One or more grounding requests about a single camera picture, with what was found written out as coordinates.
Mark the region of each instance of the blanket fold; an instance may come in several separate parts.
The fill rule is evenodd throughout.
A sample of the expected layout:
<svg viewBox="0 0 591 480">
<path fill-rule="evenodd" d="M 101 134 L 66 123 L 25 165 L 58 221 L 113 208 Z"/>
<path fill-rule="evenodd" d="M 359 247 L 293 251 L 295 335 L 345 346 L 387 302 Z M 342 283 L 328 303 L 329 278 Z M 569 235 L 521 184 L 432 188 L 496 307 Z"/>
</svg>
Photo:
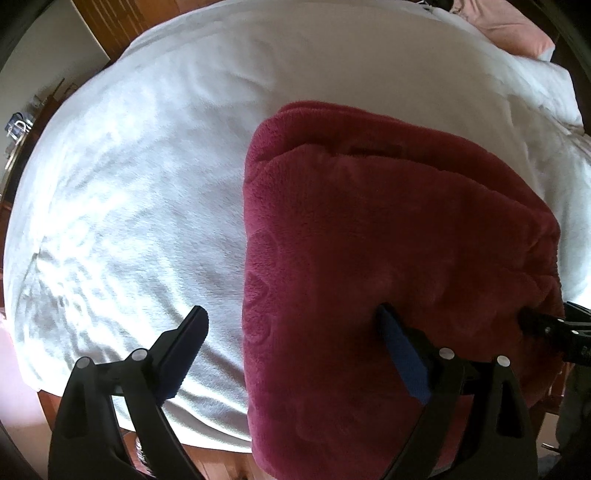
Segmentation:
<svg viewBox="0 0 591 480">
<path fill-rule="evenodd" d="M 299 102 L 246 158 L 248 420 L 278 480 L 380 478 L 420 413 L 375 325 L 382 302 L 436 346 L 511 359 L 536 402 L 561 364 L 522 336 L 524 306 L 560 315 L 558 223 L 505 163 L 443 132 Z M 439 465 L 465 427 L 461 402 Z"/>
</svg>

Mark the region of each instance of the white wall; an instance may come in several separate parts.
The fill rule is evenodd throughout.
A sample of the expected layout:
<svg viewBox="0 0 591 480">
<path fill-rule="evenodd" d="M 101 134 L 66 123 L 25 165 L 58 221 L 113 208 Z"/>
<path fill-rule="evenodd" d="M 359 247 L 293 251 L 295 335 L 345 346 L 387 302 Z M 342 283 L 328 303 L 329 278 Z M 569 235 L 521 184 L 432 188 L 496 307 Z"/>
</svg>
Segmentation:
<svg viewBox="0 0 591 480">
<path fill-rule="evenodd" d="M 55 0 L 27 30 L 0 71 L 0 165 L 9 139 L 4 125 L 37 94 L 58 85 L 81 85 L 109 58 L 70 0 Z"/>
</svg>

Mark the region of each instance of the silver screw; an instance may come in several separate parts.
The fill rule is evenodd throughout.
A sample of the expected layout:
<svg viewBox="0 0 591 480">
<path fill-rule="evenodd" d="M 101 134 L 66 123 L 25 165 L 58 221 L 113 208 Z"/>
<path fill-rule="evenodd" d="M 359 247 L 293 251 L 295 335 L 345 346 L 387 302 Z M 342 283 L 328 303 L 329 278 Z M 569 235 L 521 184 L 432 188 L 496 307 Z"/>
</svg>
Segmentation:
<svg viewBox="0 0 591 480">
<path fill-rule="evenodd" d="M 131 352 L 131 358 L 136 362 L 142 361 L 148 356 L 148 351 L 145 348 L 138 348 Z"/>
<path fill-rule="evenodd" d="M 82 358 L 79 358 L 78 361 L 76 362 L 76 368 L 86 368 L 90 365 L 90 358 L 88 358 L 87 356 L 83 356 Z"/>
<path fill-rule="evenodd" d="M 508 367 L 511 365 L 511 360 L 509 360 L 505 355 L 499 355 L 496 361 L 502 367 Z"/>
<path fill-rule="evenodd" d="M 439 356 L 445 360 L 451 360 L 456 356 L 451 348 L 444 347 L 439 350 Z"/>
</svg>

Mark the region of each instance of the white blanket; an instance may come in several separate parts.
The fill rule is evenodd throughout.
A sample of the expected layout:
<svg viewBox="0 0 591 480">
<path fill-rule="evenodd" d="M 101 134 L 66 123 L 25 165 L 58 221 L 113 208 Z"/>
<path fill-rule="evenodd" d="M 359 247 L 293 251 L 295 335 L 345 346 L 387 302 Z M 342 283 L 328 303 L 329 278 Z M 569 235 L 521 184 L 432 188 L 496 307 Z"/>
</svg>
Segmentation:
<svg viewBox="0 0 591 480">
<path fill-rule="evenodd" d="M 243 160 L 258 124 L 295 100 L 495 153 L 556 213 L 565 297 L 589 304 L 590 144 L 568 73 L 438 15 L 392 1 L 224 2 L 145 33 L 84 85 L 43 133 L 8 231 L 7 316 L 26 381 L 61 395 L 80 356 L 122 359 L 199 304 L 209 337 L 165 411 L 183 443 L 250 449 Z"/>
</svg>

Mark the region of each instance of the folded red fleece blanket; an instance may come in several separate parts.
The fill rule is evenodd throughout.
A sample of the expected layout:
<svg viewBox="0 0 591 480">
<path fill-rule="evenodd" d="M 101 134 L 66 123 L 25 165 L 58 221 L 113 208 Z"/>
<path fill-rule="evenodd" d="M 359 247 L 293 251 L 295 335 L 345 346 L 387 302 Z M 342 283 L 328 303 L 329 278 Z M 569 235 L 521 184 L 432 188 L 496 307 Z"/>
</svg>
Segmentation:
<svg viewBox="0 0 591 480">
<path fill-rule="evenodd" d="M 244 214 L 248 420 L 255 460 L 278 480 L 376 480 L 407 440 L 421 406 L 376 331 L 382 302 L 438 347 L 508 356 L 529 405 L 555 377 L 559 358 L 522 336 L 517 312 L 563 313 L 558 223 L 474 143 L 288 105 L 252 139 Z"/>
</svg>

